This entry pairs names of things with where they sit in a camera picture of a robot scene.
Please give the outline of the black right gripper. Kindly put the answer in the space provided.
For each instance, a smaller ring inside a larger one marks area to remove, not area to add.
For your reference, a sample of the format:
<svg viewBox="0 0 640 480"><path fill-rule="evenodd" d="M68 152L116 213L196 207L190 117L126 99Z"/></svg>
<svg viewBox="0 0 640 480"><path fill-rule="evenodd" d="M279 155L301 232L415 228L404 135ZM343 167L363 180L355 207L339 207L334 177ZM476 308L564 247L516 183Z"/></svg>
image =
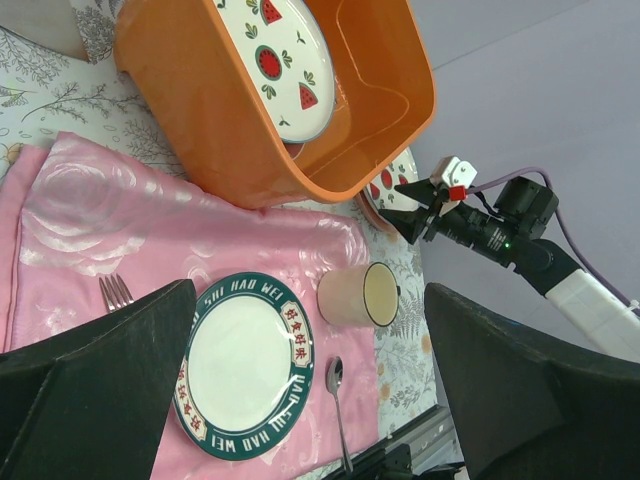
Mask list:
<svg viewBox="0 0 640 480"><path fill-rule="evenodd" d="M379 214L409 243L430 242L441 234L457 244L503 266L542 271L552 254L537 243L553 215L551 202L502 204L490 216L464 203L441 215L440 188L429 179L399 184L395 191L420 206L414 211L380 209Z"/></svg>

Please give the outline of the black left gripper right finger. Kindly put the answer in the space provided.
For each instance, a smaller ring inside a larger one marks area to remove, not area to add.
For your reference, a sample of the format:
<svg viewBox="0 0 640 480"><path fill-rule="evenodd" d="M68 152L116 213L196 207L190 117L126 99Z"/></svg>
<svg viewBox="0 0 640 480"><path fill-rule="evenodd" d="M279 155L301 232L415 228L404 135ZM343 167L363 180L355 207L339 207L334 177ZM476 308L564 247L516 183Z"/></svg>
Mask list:
<svg viewBox="0 0 640 480"><path fill-rule="evenodd" d="M425 317L472 479L636 479L639 366L430 283Z"/></svg>

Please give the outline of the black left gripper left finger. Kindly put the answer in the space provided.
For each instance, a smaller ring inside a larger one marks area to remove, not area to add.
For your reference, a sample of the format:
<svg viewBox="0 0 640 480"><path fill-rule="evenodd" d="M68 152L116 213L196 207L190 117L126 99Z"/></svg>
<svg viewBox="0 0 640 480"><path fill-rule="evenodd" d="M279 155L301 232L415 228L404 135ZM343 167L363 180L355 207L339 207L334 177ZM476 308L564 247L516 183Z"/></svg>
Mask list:
<svg viewBox="0 0 640 480"><path fill-rule="evenodd" d="M149 478L195 307L176 280L2 354L2 478Z"/></svg>

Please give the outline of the pink bottom plate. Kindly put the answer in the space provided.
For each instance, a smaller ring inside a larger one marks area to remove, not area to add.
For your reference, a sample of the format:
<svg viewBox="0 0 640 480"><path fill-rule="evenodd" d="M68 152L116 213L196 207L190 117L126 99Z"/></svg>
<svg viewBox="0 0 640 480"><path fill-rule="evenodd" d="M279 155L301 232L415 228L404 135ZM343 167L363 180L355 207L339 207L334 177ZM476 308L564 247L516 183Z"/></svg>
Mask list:
<svg viewBox="0 0 640 480"><path fill-rule="evenodd" d="M395 230L393 226L385 222L377 213L377 211L370 205L367 201L366 196L363 192L359 192L354 200L363 213L364 217L369 221L371 225L373 225L376 229L384 232L388 235L397 237L398 232Z"/></svg>

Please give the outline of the dark red cream plate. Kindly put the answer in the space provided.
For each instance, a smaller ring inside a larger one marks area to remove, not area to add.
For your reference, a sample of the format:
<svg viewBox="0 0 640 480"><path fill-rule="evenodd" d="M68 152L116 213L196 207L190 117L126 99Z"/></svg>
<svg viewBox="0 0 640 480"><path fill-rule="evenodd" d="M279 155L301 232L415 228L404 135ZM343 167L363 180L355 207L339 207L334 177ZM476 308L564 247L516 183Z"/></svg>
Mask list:
<svg viewBox="0 0 640 480"><path fill-rule="evenodd" d="M289 156L293 160L296 160L306 147L316 148L318 145L323 146L325 143L331 140L331 137L333 135L333 130L335 128L334 123L336 119L336 111L338 109L339 109L339 99L336 98L333 103L332 115L329 120L329 123L327 124L326 128L316 138L307 140L302 143L288 143L288 142L283 143L285 150L288 152Z"/></svg>

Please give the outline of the white watermelon pattern plate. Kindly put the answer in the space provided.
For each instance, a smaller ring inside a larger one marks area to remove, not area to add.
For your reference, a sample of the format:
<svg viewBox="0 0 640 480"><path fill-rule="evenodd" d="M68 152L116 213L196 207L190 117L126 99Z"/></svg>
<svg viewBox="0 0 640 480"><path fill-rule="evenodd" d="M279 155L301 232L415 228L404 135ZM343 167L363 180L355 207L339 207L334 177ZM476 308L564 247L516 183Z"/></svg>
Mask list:
<svg viewBox="0 0 640 480"><path fill-rule="evenodd" d="M336 82L327 42L304 1L216 1L278 135L302 144L328 127Z"/></svg>

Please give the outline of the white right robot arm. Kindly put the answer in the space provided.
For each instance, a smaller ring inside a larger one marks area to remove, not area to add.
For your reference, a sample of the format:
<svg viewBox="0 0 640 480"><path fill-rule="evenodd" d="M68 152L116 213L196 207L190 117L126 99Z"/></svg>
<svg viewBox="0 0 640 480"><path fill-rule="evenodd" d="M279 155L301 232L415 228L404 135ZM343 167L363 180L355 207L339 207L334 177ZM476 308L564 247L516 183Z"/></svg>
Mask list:
<svg viewBox="0 0 640 480"><path fill-rule="evenodd" d="M418 202L413 211L379 214L410 244L442 235L504 267L512 267L538 294L603 353L639 360L639 317L594 275L543 233L559 200L547 186L523 176L506 182L493 208L465 204L464 187L429 180L401 184L397 192Z"/></svg>

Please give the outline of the orange plastic bin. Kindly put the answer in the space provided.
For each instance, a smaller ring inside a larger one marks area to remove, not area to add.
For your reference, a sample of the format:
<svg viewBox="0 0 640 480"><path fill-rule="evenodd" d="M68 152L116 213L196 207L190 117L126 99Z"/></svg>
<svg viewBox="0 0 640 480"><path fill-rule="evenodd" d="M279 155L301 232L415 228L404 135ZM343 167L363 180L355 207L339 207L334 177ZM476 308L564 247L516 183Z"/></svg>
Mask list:
<svg viewBox="0 0 640 480"><path fill-rule="evenodd" d="M433 72L406 1L313 1L337 77L327 130L291 155L211 1L127 1L114 58L190 180L242 208L340 203L431 122Z"/></svg>

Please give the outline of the beige enamel mug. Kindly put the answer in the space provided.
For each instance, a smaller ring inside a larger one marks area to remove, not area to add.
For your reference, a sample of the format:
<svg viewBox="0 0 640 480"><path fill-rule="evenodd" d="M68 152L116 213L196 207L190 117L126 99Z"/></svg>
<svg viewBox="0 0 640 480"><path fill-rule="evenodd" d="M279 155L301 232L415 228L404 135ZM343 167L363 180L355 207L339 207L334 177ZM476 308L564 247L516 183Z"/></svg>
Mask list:
<svg viewBox="0 0 640 480"><path fill-rule="evenodd" d="M317 301L322 317L339 327L387 327L399 310L400 287L382 262L325 273Z"/></svg>

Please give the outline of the silver fork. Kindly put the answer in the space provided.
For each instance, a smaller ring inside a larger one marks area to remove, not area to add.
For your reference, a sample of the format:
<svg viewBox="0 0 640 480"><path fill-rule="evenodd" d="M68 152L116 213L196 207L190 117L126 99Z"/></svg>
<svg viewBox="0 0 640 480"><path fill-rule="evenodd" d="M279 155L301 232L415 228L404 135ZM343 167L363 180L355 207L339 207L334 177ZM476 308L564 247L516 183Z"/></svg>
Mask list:
<svg viewBox="0 0 640 480"><path fill-rule="evenodd" d="M100 292L108 313L120 310L134 303L134 298L119 274L111 274L98 279Z"/></svg>

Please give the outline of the green rimmed white plate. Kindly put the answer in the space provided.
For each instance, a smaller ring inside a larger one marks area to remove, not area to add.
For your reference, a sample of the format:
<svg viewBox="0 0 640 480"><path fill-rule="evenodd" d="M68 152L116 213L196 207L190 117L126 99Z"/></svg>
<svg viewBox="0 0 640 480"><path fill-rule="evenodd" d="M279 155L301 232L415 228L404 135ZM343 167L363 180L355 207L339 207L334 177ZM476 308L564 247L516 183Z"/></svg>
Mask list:
<svg viewBox="0 0 640 480"><path fill-rule="evenodd" d="M301 301L259 272L229 275L198 298L173 402L188 437L228 461L258 457L299 419L314 374Z"/></svg>

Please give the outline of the pink satin placemat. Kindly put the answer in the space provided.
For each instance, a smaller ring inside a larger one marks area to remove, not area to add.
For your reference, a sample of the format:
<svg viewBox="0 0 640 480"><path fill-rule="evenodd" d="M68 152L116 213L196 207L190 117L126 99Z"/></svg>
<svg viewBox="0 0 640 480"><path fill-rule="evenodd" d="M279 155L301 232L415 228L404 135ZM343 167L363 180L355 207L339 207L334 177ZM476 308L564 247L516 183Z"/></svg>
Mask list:
<svg viewBox="0 0 640 480"><path fill-rule="evenodd" d="M315 358L345 365L340 408L348 448L378 440L374 334L335 328L317 307L325 272L365 265L367 242L350 218L320 211L248 211L192 183L72 133L50 149L26 145L1 186L1 347L17 349L102 316L98 279L119 274L135 297L176 279L198 291L242 271L287 285L309 316ZM334 399L317 369L310 398L286 438L261 456L218 460L170 414L155 479L288 479L336 460Z"/></svg>

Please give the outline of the silver spoon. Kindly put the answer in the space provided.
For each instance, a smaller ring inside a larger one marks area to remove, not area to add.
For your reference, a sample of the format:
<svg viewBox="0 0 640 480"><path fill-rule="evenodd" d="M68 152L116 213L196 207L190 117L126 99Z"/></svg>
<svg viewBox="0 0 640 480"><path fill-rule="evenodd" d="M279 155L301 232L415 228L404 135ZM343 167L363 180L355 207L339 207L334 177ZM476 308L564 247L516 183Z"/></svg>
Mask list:
<svg viewBox="0 0 640 480"><path fill-rule="evenodd" d="M331 394L335 402L336 416L337 416L341 450L342 450L343 467L346 474L348 476L351 476L354 472L354 467L353 467L353 462L352 462L347 441L346 441L344 424L343 424L342 413L340 408L340 400L339 400L339 388L342 384L343 374L344 374L344 365L343 365L342 359L339 356L333 357L330 360L329 366L327 368L327 372L325 376L325 386L327 391Z"/></svg>

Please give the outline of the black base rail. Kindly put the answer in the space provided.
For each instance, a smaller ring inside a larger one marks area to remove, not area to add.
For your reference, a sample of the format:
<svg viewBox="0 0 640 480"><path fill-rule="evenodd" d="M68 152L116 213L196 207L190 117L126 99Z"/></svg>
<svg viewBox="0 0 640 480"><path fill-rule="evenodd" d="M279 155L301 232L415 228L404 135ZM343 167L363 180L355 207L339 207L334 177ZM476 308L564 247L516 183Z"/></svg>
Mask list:
<svg viewBox="0 0 640 480"><path fill-rule="evenodd" d="M327 479L457 479L465 472L449 409L436 405L353 459Z"/></svg>

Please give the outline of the wooden handled metal spatula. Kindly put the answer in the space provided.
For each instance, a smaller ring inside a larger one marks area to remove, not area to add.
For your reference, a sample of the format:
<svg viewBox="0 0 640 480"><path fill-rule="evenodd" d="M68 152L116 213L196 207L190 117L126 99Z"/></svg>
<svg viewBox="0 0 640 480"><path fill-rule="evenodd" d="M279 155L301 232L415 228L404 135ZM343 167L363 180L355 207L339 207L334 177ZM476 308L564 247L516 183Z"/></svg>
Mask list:
<svg viewBox="0 0 640 480"><path fill-rule="evenodd" d="M68 0L1 0L1 27L46 49L89 60Z"/></svg>

